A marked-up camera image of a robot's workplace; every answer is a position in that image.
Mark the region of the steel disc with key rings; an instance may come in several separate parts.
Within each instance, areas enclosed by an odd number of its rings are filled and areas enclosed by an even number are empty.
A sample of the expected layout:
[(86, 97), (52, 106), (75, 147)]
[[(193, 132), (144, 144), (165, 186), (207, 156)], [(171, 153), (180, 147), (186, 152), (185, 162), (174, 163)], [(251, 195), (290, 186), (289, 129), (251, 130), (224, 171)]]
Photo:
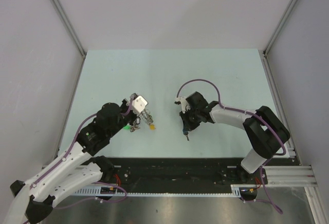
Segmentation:
[(140, 119), (148, 126), (153, 125), (153, 117), (148, 109), (144, 109), (139, 115)]

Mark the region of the blue tag key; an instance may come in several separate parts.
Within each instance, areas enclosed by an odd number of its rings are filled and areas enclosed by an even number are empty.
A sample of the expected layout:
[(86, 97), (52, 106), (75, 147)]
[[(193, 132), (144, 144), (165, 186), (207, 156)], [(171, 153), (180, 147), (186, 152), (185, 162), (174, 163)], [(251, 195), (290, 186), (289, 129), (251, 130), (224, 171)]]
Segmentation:
[(190, 141), (189, 139), (189, 132), (187, 130), (182, 130), (183, 135), (186, 137), (187, 141)]

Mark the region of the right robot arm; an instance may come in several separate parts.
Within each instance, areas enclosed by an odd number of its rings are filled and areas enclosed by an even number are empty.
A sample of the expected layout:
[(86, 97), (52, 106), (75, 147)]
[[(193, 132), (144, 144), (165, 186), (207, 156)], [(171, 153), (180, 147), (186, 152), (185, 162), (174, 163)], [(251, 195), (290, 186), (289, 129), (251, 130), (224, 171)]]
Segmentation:
[(188, 97), (175, 98), (175, 104), (181, 106), (179, 116), (182, 119), (182, 133), (197, 129), (202, 122), (226, 124), (246, 132), (252, 149), (241, 161), (237, 178), (242, 183), (255, 179), (256, 171), (270, 160), (290, 139), (290, 133), (274, 112), (267, 106), (261, 106), (255, 112), (224, 106), (218, 101), (207, 102), (202, 94), (194, 92)]

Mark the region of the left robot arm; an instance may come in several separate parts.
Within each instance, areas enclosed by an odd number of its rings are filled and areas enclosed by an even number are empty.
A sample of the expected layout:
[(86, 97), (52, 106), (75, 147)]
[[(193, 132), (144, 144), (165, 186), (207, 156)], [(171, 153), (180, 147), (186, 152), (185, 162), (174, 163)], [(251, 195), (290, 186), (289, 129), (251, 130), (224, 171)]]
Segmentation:
[(132, 94), (121, 105), (106, 103), (87, 117), (61, 155), (32, 178), (10, 186), (14, 199), (4, 223), (39, 223), (75, 191), (111, 181), (113, 164), (96, 154), (126, 125), (133, 124), (147, 105), (143, 96)]

